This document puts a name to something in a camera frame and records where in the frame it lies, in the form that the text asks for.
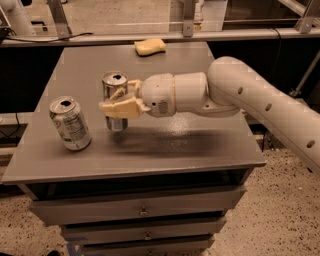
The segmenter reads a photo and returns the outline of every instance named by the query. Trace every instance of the can lid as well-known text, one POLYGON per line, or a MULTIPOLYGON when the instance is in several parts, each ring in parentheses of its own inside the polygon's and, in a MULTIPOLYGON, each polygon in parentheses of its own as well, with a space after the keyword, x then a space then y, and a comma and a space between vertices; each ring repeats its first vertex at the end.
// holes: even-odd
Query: can lid
POLYGON ((103 75, 102 81, 107 86, 123 85, 127 82, 127 76, 122 72, 108 72, 103 75))
POLYGON ((71 96, 62 96, 50 103, 50 111, 56 114, 67 113, 75 107, 76 103, 71 96))

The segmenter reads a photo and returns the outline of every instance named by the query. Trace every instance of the metal frame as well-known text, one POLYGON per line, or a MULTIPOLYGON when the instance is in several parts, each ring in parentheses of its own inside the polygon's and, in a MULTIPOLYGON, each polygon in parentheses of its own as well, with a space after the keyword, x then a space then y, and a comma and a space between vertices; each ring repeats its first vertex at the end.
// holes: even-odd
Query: metal frame
POLYGON ((57 35, 59 39, 68 38, 72 35, 68 25, 66 15, 64 13, 61 0, 48 0, 48 5, 56 25, 57 35))
MULTIPOLYGON (((82 45, 110 45, 128 44, 137 40, 148 38, 161 38, 166 42, 182 41, 226 41, 226 40, 259 40, 279 38, 278 33, 271 29, 244 29, 244 30, 223 30, 219 32, 194 32, 194 13, 198 0, 184 0, 184 21, 182 32, 166 34, 135 34, 135 35, 90 35, 70 38, 69 40, 57 40, 57 37, 34 37, 25 36, 19 39, 30 40, 31 42, 18 42, 4 40, 1 47, 33 47, 33 46, 82 46, 82 45)), ((288 8, 302 14, 296 28, 277 29, 281 38, 309 38, 320 37, 320 27, 312 28, 312 22, 316 21, 315 13, 320 6, 320 0, 310 0, 307 8, 295 0, 278 0, 288 8)), ((58 39, 66 39, 72 36, 62 4, 60 0, 48 0, 56 24, 58 39)))
MULTIPOLYGON (((277 29, 282 39, 289 38, 320 38, 320 28, 313 28, 308 34, 301 34, 294 28, 277 29)), ((46 41, 56 39, 55 37, 41 37, 36 43, 18 42, 4 40, 2 47, 36 47, 36 46, 89 46, 89 45, 117 45, 130 44, 134 41, 150 38, 161 38, 165 42, 199 42, 199 41, 240 41, 240 40, 262 40, 278 39, 279 34, 272 29, 246 29, 225 30, 220 32, 197 32, 192 37, 185 37, 181 32, 167 34, 136 34, 136 35, 89 35, 75 37, 72 39, 46 41)), ((35 41, 35 37, 19 37, 19 39, 35 41)))
POLYGON ((320 0, 310 0, 304 14, 295 26, 295 29, 302 34, 309 33, 316 16, 319 13, 320 0))
POLYGON ((184 36, 187 36, 187 37, 193 36, 195 10, 196 10, 196 0, 184 0, 183 29, 182 29, 182 33, 184 36))

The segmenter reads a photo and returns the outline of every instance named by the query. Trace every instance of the table top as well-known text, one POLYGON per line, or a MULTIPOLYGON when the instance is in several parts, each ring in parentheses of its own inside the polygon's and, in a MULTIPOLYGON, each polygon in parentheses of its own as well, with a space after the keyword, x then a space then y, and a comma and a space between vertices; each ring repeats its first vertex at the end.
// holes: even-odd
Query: table top
POLYGON ((238 169, 265 164, 241 112, 227 118, 191 113, 129 120, 114 133, 98 103, 102 76, 113 70, 129 80, 159 73, 207 72, 213 57, 206 43, 173 43, 167 52, 139 57, 133 45, 65 48, 3 176, 4 184, 75 181, 238 169), (73 96, 92 135, 81 151, 66 149, 49 118, 49 104, 73 96))

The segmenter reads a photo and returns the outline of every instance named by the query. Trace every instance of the cabinet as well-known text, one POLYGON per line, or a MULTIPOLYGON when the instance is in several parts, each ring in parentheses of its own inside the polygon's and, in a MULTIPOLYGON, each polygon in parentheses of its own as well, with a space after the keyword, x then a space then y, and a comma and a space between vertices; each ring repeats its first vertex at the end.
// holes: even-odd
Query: cabinet
POLYGON ((84 255, 210 247, 225 213, 245 193, 246 178, 265 164, 240 112, 214 119, 145 114, 121 133, 107 129, 98 109, 105 72, 143 80, 155 73, 206 72, 213 59, 205 43, 167 49, 139 58, 132 45, 66 48, 3 177, 84 255), (48 116, 51 100, 64 95, 80 103, 92 134, 78 152, 64 148, 48 116))

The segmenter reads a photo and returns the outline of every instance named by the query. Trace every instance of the aluminum can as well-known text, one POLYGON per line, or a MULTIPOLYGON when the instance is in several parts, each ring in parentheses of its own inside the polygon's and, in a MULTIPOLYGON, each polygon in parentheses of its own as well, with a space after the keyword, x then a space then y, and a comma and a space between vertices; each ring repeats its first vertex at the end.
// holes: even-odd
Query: aluminum can
MULTIPOLYGON (((112 71, 105 73, 102 77, 104 100, 115 100, 128 93, 128 78, 126 74, 120 71, 112 71), (122 93, 115 98, 118 89, 123 89, 122 93)), ((112 118, 106 116, 107 126, 111 131, 120 132, 128 127, 128 119, 112 118)))
POLYGON ((80 105, 70 96, 62 96, 50 103, 49 113, 66 148, 81 150, 91 141, 91 135, 80 105))

